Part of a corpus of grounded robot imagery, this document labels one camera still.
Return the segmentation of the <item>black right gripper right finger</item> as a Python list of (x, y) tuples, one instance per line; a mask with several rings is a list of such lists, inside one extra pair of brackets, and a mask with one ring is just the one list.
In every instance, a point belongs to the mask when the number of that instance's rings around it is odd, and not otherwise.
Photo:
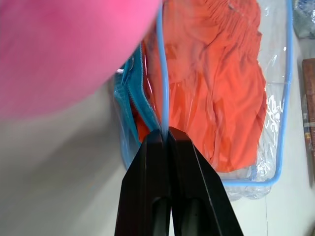
[(188, 135), (169, 129), (175, 236), (244, 236), (223, 183)]

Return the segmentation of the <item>pink cloth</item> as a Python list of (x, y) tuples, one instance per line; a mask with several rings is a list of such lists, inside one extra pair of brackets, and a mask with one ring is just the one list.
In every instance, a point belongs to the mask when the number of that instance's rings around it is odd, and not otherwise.
[(131, 56), (162, 0), (0, 0), (0, 119), (66, 109)]

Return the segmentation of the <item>clear plastic pouch blue trim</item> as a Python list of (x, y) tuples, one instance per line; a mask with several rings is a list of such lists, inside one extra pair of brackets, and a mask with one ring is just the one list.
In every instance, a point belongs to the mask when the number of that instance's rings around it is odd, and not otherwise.
[[(266, 82), (266, 117), (256, 162), (228, 173), (215, 170), (231, 200), (262, 198), (279, 179), (282, 169), (292, 80), (292, 3), (291, 0), (257, 2), (261, 10), (259, 31), (262, 35), (258, 62)], [(131, 165), (149, 132), (171, 128), (162, 10), (163, 5), (156, 23), (114, 80), (114, 97), (121, 121), (121, 151), (126, 167)]]

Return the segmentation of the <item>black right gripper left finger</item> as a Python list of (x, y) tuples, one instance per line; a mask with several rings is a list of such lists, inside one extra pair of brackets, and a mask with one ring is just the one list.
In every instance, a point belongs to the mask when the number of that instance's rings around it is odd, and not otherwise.
[(171, 188), (158, 130), (146, 136), (121, 185), (115, 236), (168, 236)]

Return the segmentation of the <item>orange cloth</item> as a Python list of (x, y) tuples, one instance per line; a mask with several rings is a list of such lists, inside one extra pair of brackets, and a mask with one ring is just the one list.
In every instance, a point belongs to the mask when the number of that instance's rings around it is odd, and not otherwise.
[(266, 117), (257, 0), (164, 0), (169, 125), (220, 173), (253, 165)]

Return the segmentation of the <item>brown wooden box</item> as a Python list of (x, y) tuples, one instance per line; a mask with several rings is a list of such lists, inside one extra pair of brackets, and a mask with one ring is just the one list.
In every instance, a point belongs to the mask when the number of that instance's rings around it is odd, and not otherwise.
[(315, 151), (315, 58), (304, 59), (302, 69), (306, 102), (304, 128), (311, 150)]

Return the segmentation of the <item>crumpled clear plastic bag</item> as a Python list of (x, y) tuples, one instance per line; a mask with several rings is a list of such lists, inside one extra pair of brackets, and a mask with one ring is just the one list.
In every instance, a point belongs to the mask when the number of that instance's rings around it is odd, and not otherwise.
[(315, 0), (292, 0), (292, 8), (297, 37), (315, 39)]

